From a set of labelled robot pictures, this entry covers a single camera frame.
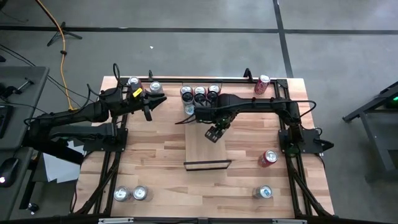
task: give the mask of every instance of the wooden tabletop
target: wooden tabletop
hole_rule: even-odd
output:
[[[292,100],[308,99],[303,79],[292,78],[288,82]],[[114,77],[104,77],[103,90],[114,86]],[[137,185],[146,185],[153,191],[154,197],[150,202],[114,200],[112,216],[293,218],[286,161],[277,140],[280,129],[278,116],[272,113],[239,114],[223,136],[227,158],[232,160],[229,168],[187,172],[183,166],[185,126],[174,124],[184,119],[179,93],[181,86],[178,83],[163,83],[167,101],[152,112],[152,122],[147,122],[140,111],[129,115],[129,137],[119,165],[116,186],[125,185],[133,189]],[[222,92],[251,98],[254,96],[253,88],[252,84],[223,84]],[[274,89],[268,88],[261,97],[272,96]],[[299,103],[299,107],[303,113],[310,105]],[[302,123],[306,128],[313,128],[310,113],[302,118]],[[257,158],[269,149],[278,153],[279,159],[270,167],[260,168]],[[88,200],[97,187],[103,157],[103,152],[94,152],[81,166],[75,210]],[[308,188],[326,211],[333,213],[320,158],[311,154],[303,154],[302,157]],[[253,188],[261,185],[272,188],[272,198],[259,200],[251,197]],[[296,187],[300,208],[304,212],[302,193]],[[107,195],[108,188],[104,191],[101,210]]]

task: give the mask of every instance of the orange cable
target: orange cable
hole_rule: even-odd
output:
[[[43,7],[43,9],[46,11],[46,13],[51,17],[51,19],[55,22],[55,25],[57,26],[61,37],[62,37],[62,50],[65,51],[66,50],[66,41],[65,41],[65,36],[63,35],[62,29],[59,26],[58,22],[55,20],[55,18],[53,17],[53,15],[50,13],[50,11],[43,5],[43,3],[40,0],[37,0],[37,2]],[[61,60],[61,67],[60,67],[60,71],[61,71],[61,77],[62,77],[62,81],[63,81],[63,85],[65,86],[65,92],[67,94],[67,99],[68,99],[68,104],[69,104],[69,109],[70,110],[75,110],[75,108],[73,108],[71,102],[70,102],[70,98],[69,98],[69,92],[68,92],[68,87],[67,87],[67,83],[65,81],[65,77],[63,76],[63,63],[65,61],[65,54],[62,54],[62,60]]]

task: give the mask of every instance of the soda can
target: soda can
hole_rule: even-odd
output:
[[[215,92],[217,94],[221,93],[221,87],[219,85],[210,85],[209,88],[207,88],[207,92]]]
[[[270,83],[271,79],[267,75],[260,75],[256,86],[254,87],[254,92],[258,95],[263,94]]]
[[[148,187],[143,185],[138,185],[133,191],[132,196],[134,199],[138,201],[150,201],[152,200],[152,192],[148,189]]]
[[[203,86],[198,86],[195,88],[195,90],[193,91],[193,95],[195,96],[196,94],[203,94],[206,96],[206,88]]]
[[[181,87],[180,95],[182,96],[184,93],[191,93],[193,95],[192,87],[190,87],[190,86]]]
[[[153,93],[163,93],[163,86],[160,82],[152,82],[149,89]]]
[[[118,202],[125,202],[129,200],[131,198],[131,195],[131,191],[125,186],[117,187],[113,193],[114,199]]]
[[[253,190],[253,197],[258,199],[270,198],[272,197],[272,190],[268,185],[263,185]]]
[[[137,77],[130,77],[129,80],[127,81],[127,83],[129,85],[132,85],[132,84],[140,84],[141,85],[141,81]]]
[[[218,85],[210,85],[209,88],[207,89],[206,97],[210,102],[215,102],[220,93],[221,93],[221,88]]]
[[[261,154],[258,160],[258,164],[261,167],[269,167],[278,160],[278,154],[272,150],[268,150]]]
[[[195,112],[195,106],[194,105],[187,105],[187,106],[185,106],[184,110],[185,110],[185,114],[191,116]]]
[[[202,93],[195,94],[193,97],[193,104],[195,106],[207,106],[206,96]]]
[[[182,104],[187,106],[193,104],[193,95],[191,92],[186,92],[181,96]]]

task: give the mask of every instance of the red soda can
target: red soda can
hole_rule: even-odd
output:
[[[261,154],[258,160],[258,164],[261,167],[269,167],[278,160],[278,154],[272,150],[268,150]]]
[[[267,75],[260,75],[256,86],[254,87],[254,92],[258,95],[263,94],[270,83],[271,79]]]

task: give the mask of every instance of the gray floor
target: gray floor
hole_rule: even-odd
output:
[[[273,28],[272,0],[46,0],[58,21],[70,26]],[[395,0],[280,0],[286,29],[398,29]],[[49,26],[34,1],[13,0],[4,11],[26,25]],[[0,24],[15,24],[0,14]],[[0,43],[37,65],[50,67],[60,80],[58,41],[53,32],[0,31]],[[253,74],[286,77],[278,34],[79,33],[68,38],[65,75],[68,87],[86,94],[85,83],[98,89],[102,76],[117,62],[122,75]],[[335,213],[345,218],[398,222],[398,185],[369,185],[364,175],[377,168],[360,121],[342,122],[376,93],[397,81],[396,35],[287,35],[295,78],[304,78],[308,96],[318,103],[312,113],[323,138],[335,143],[325,153],[326,175]],[[2,65],[22,65],[7,57]],[[75,97],[78,103],[84,99]],[[45,111],[67,109],[65,96],[48,83],[39,102]],[[73,183],[35,189],[36,217],[68,213]],[[13,218],[29,217],[16,211]]]

